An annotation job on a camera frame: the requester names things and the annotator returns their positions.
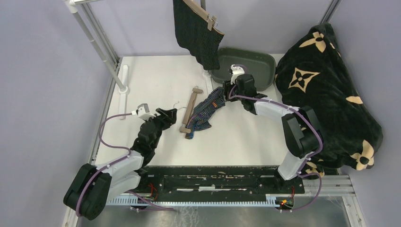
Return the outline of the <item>blue striped underwear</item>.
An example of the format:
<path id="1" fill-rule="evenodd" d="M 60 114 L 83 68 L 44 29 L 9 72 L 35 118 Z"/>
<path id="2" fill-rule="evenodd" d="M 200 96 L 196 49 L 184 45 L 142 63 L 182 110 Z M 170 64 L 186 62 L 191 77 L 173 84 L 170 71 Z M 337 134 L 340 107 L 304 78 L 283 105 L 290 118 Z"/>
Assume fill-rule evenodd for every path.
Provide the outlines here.
<path id="1" fill-rule="evenodd" d="M 190 132 L 185 134 L 185 138 L 191 140 L 193 139 L 196 131 L 202 131 L 211 128 L 212 125 L 209 123 L 209 119 L 218 109 L 225 105 L 224 90 L 222 87 L 217 87 L 208 95 L 205 100 L 195 106 L 186 126 Z"/>

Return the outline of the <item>black striped underwear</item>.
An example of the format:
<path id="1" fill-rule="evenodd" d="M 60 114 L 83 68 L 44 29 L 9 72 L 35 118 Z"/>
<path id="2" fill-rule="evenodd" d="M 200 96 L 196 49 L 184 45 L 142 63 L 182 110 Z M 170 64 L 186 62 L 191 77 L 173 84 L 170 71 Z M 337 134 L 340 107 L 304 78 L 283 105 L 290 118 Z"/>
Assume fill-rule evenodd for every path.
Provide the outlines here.
<path id="1" fill-rule="evenodd" d="M 217 19 L 194 0 L 173 0 L 177 43 L 194 56 L 204 70 L 218 70 L 218 48 L 224 33 L 215 28 Z"/>

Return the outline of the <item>wooden clip hanger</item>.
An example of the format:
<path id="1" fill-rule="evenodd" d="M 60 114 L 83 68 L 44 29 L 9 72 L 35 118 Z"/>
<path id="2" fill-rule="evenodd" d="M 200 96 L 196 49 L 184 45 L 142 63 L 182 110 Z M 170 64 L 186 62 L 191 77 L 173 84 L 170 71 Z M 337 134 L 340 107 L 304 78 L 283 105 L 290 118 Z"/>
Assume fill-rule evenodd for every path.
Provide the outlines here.
<path id="1" fill-rule="evenodd" d="M 206 35 L 216 34 L 224 36 L 225 34 L 217 29 L 217 18 L 201 8 L 201 4 L 195 0 L 180 0 L 181 5 L 177 11 L 180 13 L 180 26 L 186 33 Z"/>

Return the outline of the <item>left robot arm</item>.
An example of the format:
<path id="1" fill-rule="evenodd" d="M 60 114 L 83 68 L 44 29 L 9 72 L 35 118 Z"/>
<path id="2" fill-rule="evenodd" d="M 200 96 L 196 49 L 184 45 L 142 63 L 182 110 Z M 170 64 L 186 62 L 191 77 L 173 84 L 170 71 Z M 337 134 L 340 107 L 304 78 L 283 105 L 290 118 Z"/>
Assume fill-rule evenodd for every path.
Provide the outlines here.
<path id="1" fill-rule="evenodd" d="M 106 121 L 101 123 L 98 137 L 109 148 L 124 149 L 126 154 L 100 165 L 84 164 L 63 198 L 63 203 L 73 209 L 78 217 L 93 220 L 100 215 L 107 202 L 132 189 L 144 192 L 149 185 L 147 177 L 138 173 L 154 157 L 162 132 L 176 123 L 177 109 L 156 109 L 152 114 L 147 104 L 138 106 L 126 116 L 137 116 L 144 122 L 131 148 L 114 146 L 102 138 Z"/>

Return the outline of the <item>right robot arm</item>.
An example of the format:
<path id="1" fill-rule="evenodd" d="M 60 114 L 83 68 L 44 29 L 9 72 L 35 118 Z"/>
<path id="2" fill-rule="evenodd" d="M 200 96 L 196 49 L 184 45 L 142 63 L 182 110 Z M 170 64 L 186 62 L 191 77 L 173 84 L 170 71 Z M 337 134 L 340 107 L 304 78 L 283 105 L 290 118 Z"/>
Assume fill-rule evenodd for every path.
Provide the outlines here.
<path id="1" fill-rule="evenodd" d="M 226 101 L 240 101 L 250 113 L 282 124 L 288 153 L 277 169 L 279 176 L 273 186 L 278 192 L 286 192 L 307 161 L 323 149 L 323 132 L 314 110 L 286 105 L 258 93 L 250 74 L 240 75 L 234 82 L 224 81 L 223 92 Z"/>

